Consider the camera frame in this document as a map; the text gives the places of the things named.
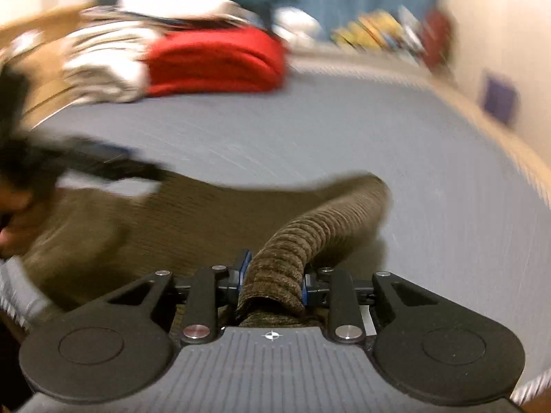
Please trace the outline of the person left hand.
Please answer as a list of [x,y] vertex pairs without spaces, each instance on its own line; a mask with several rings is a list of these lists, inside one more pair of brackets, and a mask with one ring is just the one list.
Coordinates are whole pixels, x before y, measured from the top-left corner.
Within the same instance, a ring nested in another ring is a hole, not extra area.
[[37,196],[1,180],[1,215],[10,215],[1,228],[1,258],[24,255],[30,249],[46,226],[54,199],[54,190]]

